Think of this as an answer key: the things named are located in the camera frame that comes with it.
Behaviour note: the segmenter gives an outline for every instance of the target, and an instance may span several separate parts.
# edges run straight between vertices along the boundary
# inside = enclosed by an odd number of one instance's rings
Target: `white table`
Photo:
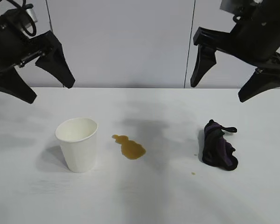
[[[0,93],[0,224],[280,224],[280,90],[35,88]],[[93,170],[70,172],[54,137],[74,117],[99,123]],[[201,130],[235,126],[236,170],[201,163]],[[147,153],[128,160],[124,134]]]

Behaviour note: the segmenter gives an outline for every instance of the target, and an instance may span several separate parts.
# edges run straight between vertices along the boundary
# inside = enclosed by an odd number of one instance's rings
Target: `paper cup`
[[[94,166],[97,130],[97,123],[89,118],[70,119],[56,129],[55,136],[71,171],[83,173]]]

